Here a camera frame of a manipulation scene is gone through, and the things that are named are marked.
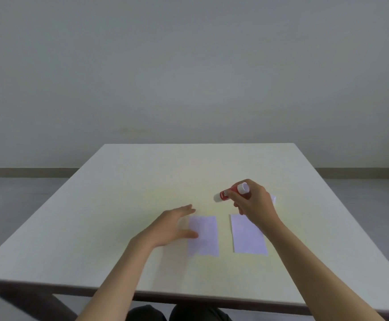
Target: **paper sheet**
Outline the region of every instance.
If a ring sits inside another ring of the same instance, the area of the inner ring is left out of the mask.
[[[197,239],[188,239],[188,256],[213,255],[219,256],[219,239],[217,219],[215,216],[191,215],[188,226],[199,234]]]
[[[245,215],[230,215],[235,253],[268,255],[263,233]]]

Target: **forearm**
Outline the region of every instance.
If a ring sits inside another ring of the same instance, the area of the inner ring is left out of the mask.
[[[125,320],[152,249],[142,235],[134,237],[77,321]]]
[[[283,224],[264,232],[317,321],[383,320]]]

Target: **table edge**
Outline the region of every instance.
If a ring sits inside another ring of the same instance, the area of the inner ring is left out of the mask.
[[[36,282],[21,282],[0,280],[0,289],[6,288],[22,288],[26,291],[35,291],[47,294],[62,294],[93,297],[98,288],[55,285]],[[168,303],[168,304],[202,304],[220,308],[262,311],[270,313],[283,313],[293,315],[312,315],[309,308],[305,304],[289,304],[283,302],[264,302],[258,300],[246,299],[227,299],[219,297],[201,297],[197,295],[186,294],[167,294],[160,292],[136,291],[133,297],[135,301]],[[389,321],[388,310],[377,310],[377,312]]]

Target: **dark pants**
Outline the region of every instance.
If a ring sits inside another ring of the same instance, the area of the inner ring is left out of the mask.
[[[151,305],[136,307],[128,312],[126,321],[166,321],[162,312]],[[218,308],[200,307],[196,305],[176,305],[169,321],[232,321]]]

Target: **table leg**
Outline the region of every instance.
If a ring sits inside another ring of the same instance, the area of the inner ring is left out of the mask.
[[[0,298],[39,321],[74,321],[77,314],[49,293],[17,285],[0,286]]]

